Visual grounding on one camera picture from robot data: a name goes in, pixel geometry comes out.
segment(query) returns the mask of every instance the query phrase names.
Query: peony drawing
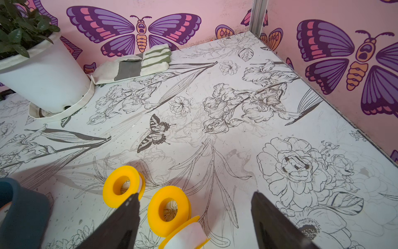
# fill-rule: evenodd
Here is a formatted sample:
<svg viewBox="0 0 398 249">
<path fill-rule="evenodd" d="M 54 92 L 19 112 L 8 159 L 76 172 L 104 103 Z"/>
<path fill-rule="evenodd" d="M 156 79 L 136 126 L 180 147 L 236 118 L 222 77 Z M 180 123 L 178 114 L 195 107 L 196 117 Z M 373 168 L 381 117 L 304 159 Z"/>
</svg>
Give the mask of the peony drawing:
<svg viewBox="0 0 398 249">
<path fill-rule="evenodd" d="M 281 195 L 285 207 L 292 202 L 300 208 L 318 205 L 318 196 L 329 196 L 325 189 L 328 182 L 326 161 L 317 149 L 302 139 L 274 138 L 266 143 L 257 156 L 257 162 L 269 189 Z"/>
</svg>

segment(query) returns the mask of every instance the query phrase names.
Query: yellow spool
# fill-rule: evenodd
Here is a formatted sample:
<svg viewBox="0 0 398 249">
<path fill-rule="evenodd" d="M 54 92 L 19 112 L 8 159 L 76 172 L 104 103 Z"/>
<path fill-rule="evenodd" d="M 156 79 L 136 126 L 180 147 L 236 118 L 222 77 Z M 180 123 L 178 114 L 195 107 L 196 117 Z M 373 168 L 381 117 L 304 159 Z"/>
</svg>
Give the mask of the yellow spool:
<svg viewBox="0 0 398 249">
<path fill-rule="evenodd" d="M 124 194 L 120 194 L 120 189 L 127 180 L 130 180 L 130 186 Z M 138 200 L 141 200 L 144 191 L 144 176 L 134 167 L 126 165 L 115 169 L 109 175 L 103 185 L 102 197 L 109 207 L 118 208 L 132 194 L 139 193 Z"/>
<path fill-rule="evenodd" d="M 178 232 L 180 232 L 182 229 L 184 229 L 185 227 L 187 227 L 189 224 L 192 224 L 194 222 L 198 222 L 199 220 L 199 216 L 195 216 L 192 219 L 186 221 L 184 224 L 182 224 L 181 226 L 179 226 L 176 230 L 174 230 L 171 234 L 169 234 L 164 241 L 162 241 L 159 245 L 159 249 L 164 249 L 164 247 L 166 246 L 166 244 L 172 239 L 172 237 L 174 235 L 176 235 Z M 203 242 L 201 245 L 199 245 L 197 248 L 195 249 L 200 249 L 202 248 L 210 239 L 207 239 L 205 242 Z"/>
<path fill-rule="evenodd" d="M 174 219 L 167 222 L 163 217 L 163 210 L 171 200 L 177 203 L 178 210 Z M 176 186 L 159 189 L 148 206 L 149 227 L 159 237 L 167 237 L 190 218 L 191 203 L 185 193 Z"/>
</svg>

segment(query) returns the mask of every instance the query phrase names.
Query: butterfly wing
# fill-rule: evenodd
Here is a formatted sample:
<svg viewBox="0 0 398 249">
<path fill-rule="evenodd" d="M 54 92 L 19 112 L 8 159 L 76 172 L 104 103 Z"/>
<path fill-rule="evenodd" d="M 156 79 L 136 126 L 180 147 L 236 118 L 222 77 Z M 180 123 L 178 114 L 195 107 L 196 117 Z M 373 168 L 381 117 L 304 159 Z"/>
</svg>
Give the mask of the butterfly wing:
<svg viewBox="0 0 398 249">
<path fill-rule="evenodd" d="M 376 60 L 381 65 L 398 72 L 398 42 L 380 50 L 376 54 Z"/>
<path fill-rule="evenodd" d="M 289 57 L 286 58 L 286 64 L 287 64 L 289 67 L 291 67 L 292 69 L 294 69 L 293 63 L 292 63 L 292 61 L 290 60 Z"/>
<path fill-rule="evenodd" d="M 161 144 L 166 141 L 166 136 L 164 134 L 152 134 L 152 143 Z"/>
<path fill-rule="evenodd" d="M 225 38 L 234 35 L 235 32 L 227 25 L 221 24 L 216 27 L 216 37 L 217 39 Z"/>
<path fill-rule="evenodd" d="M 265 11 L 263 27 L 268 26 L 268 10 Z"/>
<path fill-rule="evenodd" d="M 152 132 L 164 132 L 169 129 L 170 125 L 166 122 L 160 122 L 160 119 L 153 114 L 149 121 L 149 127 Z"/>
<path fill-rule="evenodd" d="M 48 17 L 51 18 L 51 24 L 52 25 L 57 25 L 58 26 L 58 19 L 56 17 L 52 16 L 49 12 L 47 12 L 40 1 L 41 0 L 33 0 L 33 4 L 32 4 L 31 1 L 29 1 L 28 7 L 29 8 L 37 8 L 37 9 L 39 9 L 39 13 L 40 14 L 48 16 Z"/>
<path fill-rule="evenodd" d="M 174 43 L 171 43 L 168 40 L 161 38 L 159 36 L 149 35 L 148 39 L 149 39 L 149 47 L 161 44 L 168 44 L 171 51 L 178 50 L 178 47 Z"/>
<path fill-rule="evenodd" d="M 66 14 L 70 22 L 95 43 L 135 30 L 126 18 L 101 8 L 72 6 L 66 10 Z"/>
<path fill-rule="evenodd" d="M 137 153 L 149 148 L 152 145 L 152 135 L 153 133 L 149 134 L 141 141 L 140 145 L 138 146 Z"/>
<path fill-rule="evenodd" d="M 283 30 L 281 28 L 277 28 L 273 30 L 269 36 L 268 36 L 268 41 L 266 45 L 272 50 L 275 51 L 275 49 L 279 46 L 281 43 L 283 37 Z"/>
<path fill-rule="evenodd" d="M 197 15 L 174 14 L 157 19 L 148 27 L 148 31 L 184 45 L 195 35 L 201 22 L 202 19 Z"/>
<path fill-rule="evenodd" d="M 251 17 L 252 17 L 252 9 L 248 10 L 245 18 L 243 18 L 243 20 L 240 22 L 240 24 L 249 26 Z"/>
<path fill-rule="evenodd" d="M 330 94 L 340 82 L 349 59 L 329 59 L 315 62 L 305 69 L 309 81 L 315 81 L 324 94 Z"/>
<path fill-rule="evenodd" d="M 268 46 L 268 37 L 267 37 L 267 35 L 265 33 L 261 33 L 260 41 L 262 41 L 262 43 L 264 43 L 265 45 Z"/>
<path fill-rule="evenodd" d="M 362 111 L 366 115 L 394 114 L 398 118 L 398 76 L 373 66 L 362 92 Z"/>
<path fill-rule="evenodd" d="M 135 47 L 135 35 L 123 35 L 112 41 L 105 43 L 101 47 L 101 52 L 103 55 L 108 57 L 113 56 L 124 56 L 124 55 L 133 55 Z"/>
<path fill-rule="evenodd" d="M 298 47 L 304 61 L 348 56 L 355 50 L 350 37 L 339 27 L 322 20 L 304 20 L 297 26 Z"/>
</svg>

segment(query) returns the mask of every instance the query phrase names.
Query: blue container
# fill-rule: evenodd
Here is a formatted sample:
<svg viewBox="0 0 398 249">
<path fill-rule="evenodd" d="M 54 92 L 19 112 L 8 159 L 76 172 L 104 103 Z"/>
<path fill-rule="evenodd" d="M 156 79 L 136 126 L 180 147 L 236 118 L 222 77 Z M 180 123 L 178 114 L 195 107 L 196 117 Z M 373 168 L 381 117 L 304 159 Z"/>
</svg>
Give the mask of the blue container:
<svg viewBox="0 0 398 249">
<path fill-rule="evenodd" d="M 9 202 L 12 204 L 0 226 L 0 248 L 39 248 L 50 216 L 47 197 L 21 187 L 14 179 L 0 178 L 0 207 Z"/>
</svg>

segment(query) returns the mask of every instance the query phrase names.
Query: butterfly wallpaper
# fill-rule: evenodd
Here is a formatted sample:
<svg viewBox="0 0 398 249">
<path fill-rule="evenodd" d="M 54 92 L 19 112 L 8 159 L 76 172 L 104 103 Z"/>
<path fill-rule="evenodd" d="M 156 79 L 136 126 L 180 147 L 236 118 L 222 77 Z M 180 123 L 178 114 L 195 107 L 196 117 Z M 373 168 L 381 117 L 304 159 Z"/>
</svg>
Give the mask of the butterfly wallpaper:
<svg viewBox="0 0 398 249">
<path fill-rule="evenodd" d="M 396 13 L 398 1 L 269 0 L 260 37 L 391 156 L 398 149 Z"/>
<path fill-rule="evenodd" d="M 253 2 L 26 0 L 25 4 L 39 9 L 61 28 L 64 45 L 84 71 L 92 73 L 105 61 L 142 53 L 158 44 L 177 50 L 214 40 L 219 24 L 225 24 L 231 34 L 233 30 L 246 32 Z M 0 85 L 0 91 L 7 89 Z"/>
</svg>

